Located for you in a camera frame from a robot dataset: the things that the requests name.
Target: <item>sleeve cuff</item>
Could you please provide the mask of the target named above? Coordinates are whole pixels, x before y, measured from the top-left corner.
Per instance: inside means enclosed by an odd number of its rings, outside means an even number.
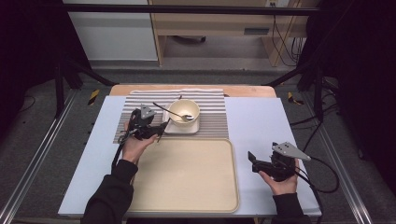
[[[304,215],[303,209],[297,198],[297,193],[274,195],[273,198],[279,217],[301,217]]]
[[[132,177],[136,174],[137,170],[138,169],[135,164],[125,160],[119,160],[116,168],[111,171],[111,174],[120,181],[129,184]]]

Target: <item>hand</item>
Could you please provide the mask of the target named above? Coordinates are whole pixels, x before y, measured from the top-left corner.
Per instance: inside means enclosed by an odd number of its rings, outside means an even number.
[[[295,159],[295,166],[296,166],[296,171],[299,172],[299,162],[297,159]],[[280,195],[280,194],[287,194],[287,193],[295,193],[297,190],[297,175],[293,175],[289,177],[288,179],[281,181],[281,182],[276,182],[263,171],[259,171],[259,175],[262,177],[262,179],[267,183],[274,195]]]
[[[128,122],[124,124],[124,129],[128,129]],[[128,137],[122,148],[122,159],[136,164],[146,147],[152,144],[157,137],[158,134],[154,134],[149,139],[143,139],[141,141],[134,136]]]

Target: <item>black sleeve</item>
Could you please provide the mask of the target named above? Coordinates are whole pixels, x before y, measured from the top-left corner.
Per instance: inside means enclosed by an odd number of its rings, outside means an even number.
[[[81,223],[121,224],[132,202],[134,188],[130,182],[136,172],[135,164],[119,160],[111,175],[105,175],[98,190],[88,201]]]
[[[310,224],[309,216],[304,215],[297,198],[297,193],[275,195],[277,216],[272,224]]]

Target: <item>gray floor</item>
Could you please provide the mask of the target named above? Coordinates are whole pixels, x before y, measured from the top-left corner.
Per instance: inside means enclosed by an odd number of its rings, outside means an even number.
[[[246,85],[267,83],[292,69],[286,65],[269,66],[261,42],[254,37],[209,36],[205,43],[170,38],[162,67],[142,64],[129,63],[126,67],[125,64],[121,67],[98,64],[95,68],[103,77],[120,83]],[[76,95],[76,99],[32,185],[26,195],[22,195],[24,198],[15,218],[71,221],[68,217],[59,217],[57,212],[102,102],[110,91],[109,87],[85,75],[81,77],[84,86],[79,91],[70,92]],[[311,117],[309,101],[313,98],[312,92],[298,92],[295,86],[297,80],[296,77],[276,87],[276,94],[282,100],[290,122]],[[100,90],[98,98],[94,105],[87,105],[95,89]],[[305,104],[290,103],[288,92],[292,92],[296,100],[303,100]],[[54,93],[53,81],[26,92],[26,95],[35,97],[34,105],[16,117],[7,137],[0,143],[0,207],[6,205],[53,122]],[[30,105],[32,99],[26,97],[25,106]],[[332,96],[323,101],[326,103],[324,107],[336,103]],[[292,127],[299,148],[304,147],[314,129],[314,121]],[[326,137],[331,140],[330,146]],[[358,195],[362,201],[363,207],[360,209],[367,210],[372,223],[396,223],[396,214],[391,212],[396,211],[395,196],[383,183],[375,166],[358,157],[356,144],[336,108],[326,114],[320,132],[316,133],[306,153],[332,163],[329,147],[338,155],[343,172],[347,173],[351,185],[356,189],[354,195]],[[305,166],[312,182],[319,189],[333,187],[334,178],[326,167],[317,162],[306,162]],[[335,193],[320,193],[319,196],[324,207],[322,223],[363,223],[356,217],[354,201],[350,200],[350,192],[345,186]],[[54,223],[54,219],[41,219],[36,223]]]

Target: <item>white table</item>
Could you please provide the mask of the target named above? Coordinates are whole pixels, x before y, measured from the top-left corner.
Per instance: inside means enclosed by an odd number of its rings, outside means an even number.
[[[87,201],[97,190],[104,175],[110,174],[117,144],[113,144],[125,96],[107,96],[91,137],[64,196],[59,214],[82,217]],[[270,217],[276,214],[272,191],[258,174],[251,172],[248,151],[258,160],[269,161],[272,143],[295,145],[283,105],[278,98],[226,97],[225,105],[230,141],[233,143],[240,204],[233,213],[133,213],[127,217]],[[321,215],[318,202],[309,186],[300,179],[297,188],[305,214]]]

